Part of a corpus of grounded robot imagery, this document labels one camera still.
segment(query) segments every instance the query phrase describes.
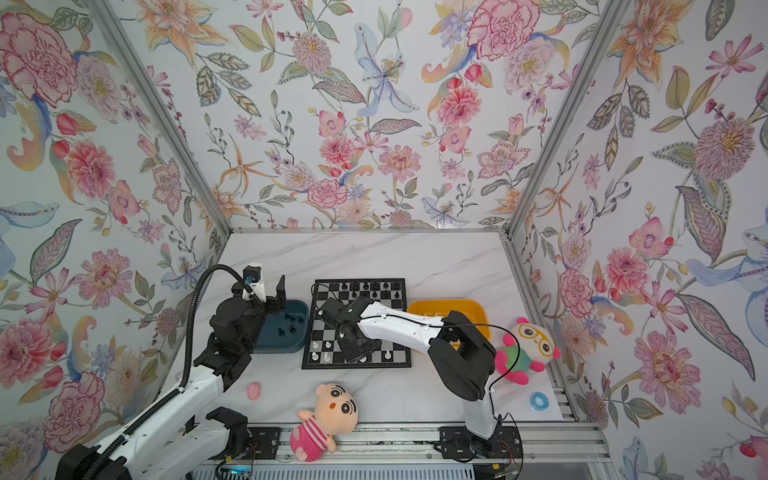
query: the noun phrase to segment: floral wallpaper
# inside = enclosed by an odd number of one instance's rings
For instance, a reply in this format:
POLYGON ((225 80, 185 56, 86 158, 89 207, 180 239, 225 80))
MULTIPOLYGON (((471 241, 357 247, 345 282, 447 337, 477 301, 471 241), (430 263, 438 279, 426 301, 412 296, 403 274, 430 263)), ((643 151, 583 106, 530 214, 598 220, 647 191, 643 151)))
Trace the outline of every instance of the floral wallpaper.
POLYGON ((236 229, 501 227, 601 12, 599 0, 111 4, 236 229))
POLYGON ((3 480, 53 478, 154 399, 225 240, 93 27, 0 2, 3 480))
POLYGON ((515 247, 626 480, 768 478, 760 0, 632 0, 515 247))

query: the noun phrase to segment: yellow plastic container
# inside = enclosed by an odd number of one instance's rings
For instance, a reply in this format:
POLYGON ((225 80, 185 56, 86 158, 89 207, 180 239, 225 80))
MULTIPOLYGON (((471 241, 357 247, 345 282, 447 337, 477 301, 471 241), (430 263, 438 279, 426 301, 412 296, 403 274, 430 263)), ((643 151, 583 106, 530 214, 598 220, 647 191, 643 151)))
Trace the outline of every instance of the yellow plastic container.
MULTIPOLYGON (((411 303, 408 307, 408 313, 424 316, 448 316, 451 310, 464 313, 472 323, 488 323, 485 309, 474 300, 423 300, 421 302, 411 303)), ((491 341, 490 327, 480 325, 478 326, 478 330, 486 339, 488 339, 488 341, 491 341)), ((458 342, 454 344, 454 348, 458 348, 458 342)))

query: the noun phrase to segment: chessboard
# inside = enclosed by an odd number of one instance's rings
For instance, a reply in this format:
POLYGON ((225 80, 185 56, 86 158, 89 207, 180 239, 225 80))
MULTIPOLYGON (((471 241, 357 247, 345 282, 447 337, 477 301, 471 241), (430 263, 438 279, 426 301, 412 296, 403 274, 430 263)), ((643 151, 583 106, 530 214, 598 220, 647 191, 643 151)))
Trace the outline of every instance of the chessboard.
POLYGON ((315 312, 321 310, 329 298, 347 304, 358 296, 367 296, 403 312, 408 309, 406 280, 403 278, 316 280, 312 287, 310 324, 307 328, 302 369, 410 368, 411 349, 387 340, 382 340, 380 349, 354 363, 344 359, 338 342, 339 333, 316 318, 315 312))

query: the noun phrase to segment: marble tabletop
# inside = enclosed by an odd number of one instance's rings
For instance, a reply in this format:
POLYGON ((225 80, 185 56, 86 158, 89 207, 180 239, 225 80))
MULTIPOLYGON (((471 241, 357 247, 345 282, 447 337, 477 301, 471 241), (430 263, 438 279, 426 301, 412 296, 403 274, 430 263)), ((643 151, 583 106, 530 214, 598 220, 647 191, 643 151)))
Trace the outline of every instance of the marble tabletop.
MULTIPOLYGON (((289 299, 311 303, 315 279, 403 277, 409 303, 418 300, 468 298, 480 303, 490 323, 510 326, 525 308, 498 233, 235 233, 220 263, 236 271, 251 262, 263 264, 266 294, 274 295, 286 276, 289 299)), ((232 278, 216 272, 208 281, 194 324, 193 358, 206 345, 208 324, 217 305, 231 296, 232 278)), ((493 332, 501 345, 503 332, 493 332)), ((410 369, 302 370, 303 351, 260 354, 240 379, 216 401, 247 415, 250 422, 297 422, 296 413, 313 409, 315 388, 338 382, 353 392, 360 406, 360 422, 455 422, 462 420, 458 397, 442 384, 431 360, 412 355, 410 369), (251 401, 246 388, 261 384, 261 398, 251 401)), ((180 378, 184 348, 179 350, 164 384, 166 392, 180 378)), ((562 420, 551 383, 536 375, 526 389, 506 380, 496 384, 498 412, 512 412, 518 421, 562 420), (552 406, 533 410, 531 392, 543 392, 552 406)))

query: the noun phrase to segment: doll head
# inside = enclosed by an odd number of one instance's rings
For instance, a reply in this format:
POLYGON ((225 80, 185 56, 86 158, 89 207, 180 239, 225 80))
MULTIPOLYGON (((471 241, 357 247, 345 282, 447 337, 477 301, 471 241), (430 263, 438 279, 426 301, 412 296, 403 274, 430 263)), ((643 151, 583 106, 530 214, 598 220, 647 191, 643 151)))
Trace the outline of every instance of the doll head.
POLYGON ((518 337, 520 347, 531 360, 546 365, 553 358, 560 358, 560 349, 552 344, 549 330, 544 327, 531 325, 526 319, 520 319, 511 331, 518 337))
POLYGON ((323 424, 327 435, 351 433, 357 426, 357 404, 344 387, 336 384, 321 385, 315 391, 317 407, 315 417, 323 424))

